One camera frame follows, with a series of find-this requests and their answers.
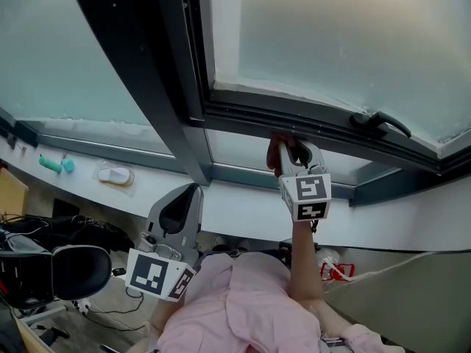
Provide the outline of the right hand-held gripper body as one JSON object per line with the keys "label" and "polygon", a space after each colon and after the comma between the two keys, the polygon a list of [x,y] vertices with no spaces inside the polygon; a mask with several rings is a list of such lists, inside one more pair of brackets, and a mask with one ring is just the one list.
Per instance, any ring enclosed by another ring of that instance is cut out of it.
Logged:
{"label": "right hand-held gripper body", "polygon": [[278,178],[282,200],[292,221],[326,219],[331,202],[331,177],[320,164],[307,168],[283,165]]}

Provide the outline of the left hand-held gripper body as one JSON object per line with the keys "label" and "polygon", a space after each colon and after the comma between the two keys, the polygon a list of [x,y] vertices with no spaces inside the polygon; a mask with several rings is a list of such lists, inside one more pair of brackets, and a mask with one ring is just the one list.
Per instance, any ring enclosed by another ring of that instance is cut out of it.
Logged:
{"label": "left hand-held gripper body", "polygon": [[196,274],[200,251],[185,237],[171,240],[142,232],[130,249],[125,285],[168,302],[178,302]]}

